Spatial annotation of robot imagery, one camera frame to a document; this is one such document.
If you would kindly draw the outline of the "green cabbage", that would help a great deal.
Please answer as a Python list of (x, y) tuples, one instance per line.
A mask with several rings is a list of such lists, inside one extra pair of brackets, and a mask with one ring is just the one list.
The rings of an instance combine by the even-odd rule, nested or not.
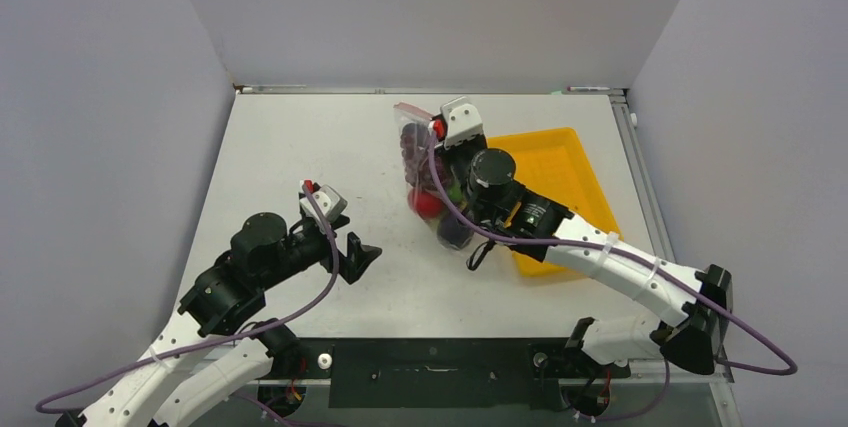
[(455, 206), (461, 206), (464, 202), (462, 188), (459, 184), (453, 183), (446, 189), (449, 201)]

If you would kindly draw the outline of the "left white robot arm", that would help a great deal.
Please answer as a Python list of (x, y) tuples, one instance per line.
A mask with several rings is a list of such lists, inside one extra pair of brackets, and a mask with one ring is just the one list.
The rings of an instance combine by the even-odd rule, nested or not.
[[(337, 280), (357, 282), (381, 255), (353, 232), (341, 253), (336, 229), (349, 223), (340, 208), (301, 207), (287, 226), (274, 213), (249, 217), (229, 250), (194, 281), (165, 327), (138, 361), (95, 380), (117, 382), (82, 409), (61, 412), (60, 426), (182, 426), (247, 382), (289, 375), (298, 338), (288, 323), (317, 306)], [(266, 306), (267, 291), (319, 264), (331, 277), (305, 306), (244, 330)]]

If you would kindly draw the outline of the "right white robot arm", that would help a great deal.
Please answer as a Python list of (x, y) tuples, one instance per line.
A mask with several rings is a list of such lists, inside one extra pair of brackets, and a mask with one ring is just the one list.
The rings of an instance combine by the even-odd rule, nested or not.
[(662, 358), (687, 372), (711, 375), (732, 316), (732, 276), (650, 255), (604, 232), (575, 211), (540, 195), (516, 177), (517, 165), (482, 138), (434, 150), (458, 181), (461, 215), (491, 244), (533, 260), (573, 269), (628, 297), (652, 314), (604, 327), (582, 319), (565, 348), (567, 366), (589, 375), (601, 365)]

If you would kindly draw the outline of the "clear zip top bag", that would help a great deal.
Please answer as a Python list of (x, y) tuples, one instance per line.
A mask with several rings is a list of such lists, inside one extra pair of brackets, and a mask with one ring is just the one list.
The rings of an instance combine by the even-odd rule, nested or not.
[(460, 210), (465, 207), (460, 184), (439, 157), (434, 159), (437, 176), (430, 171), (428, 127), (433, 115), (400, 102), (393, 106), (393, 116), (409, 209), (430, 228), (443, 247), (456, 251), (466, 248), (474, 233), (447, 207), (449, 203)]

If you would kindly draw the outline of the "yellow plastic tray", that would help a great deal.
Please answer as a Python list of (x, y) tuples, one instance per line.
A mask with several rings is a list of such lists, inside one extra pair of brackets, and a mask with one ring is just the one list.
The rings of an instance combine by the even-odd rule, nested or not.
[(489, 137), (487, 144), (513, 157), (516, 179), (528, 189), (568, 207), (603, 232), (621, 232), (574, 129)]

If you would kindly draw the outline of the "red tomato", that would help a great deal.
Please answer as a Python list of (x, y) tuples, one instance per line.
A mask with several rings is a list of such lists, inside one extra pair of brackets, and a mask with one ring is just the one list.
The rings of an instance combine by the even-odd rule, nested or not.
[(440, 198), (420, 189), (412, 189), (407, 193), (407, 203), (416, 215), (426, 221), (440, 217), (445, 210)]

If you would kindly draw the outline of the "red grape bunch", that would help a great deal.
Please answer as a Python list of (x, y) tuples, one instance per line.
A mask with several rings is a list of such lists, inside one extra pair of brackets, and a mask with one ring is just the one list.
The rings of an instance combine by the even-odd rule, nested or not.
[(435, 192), (436, 181), (429, 168), (429, 137), (425, 125), (407, 123), (400, 132), (400, 149), (405, 181), (412, 187)]

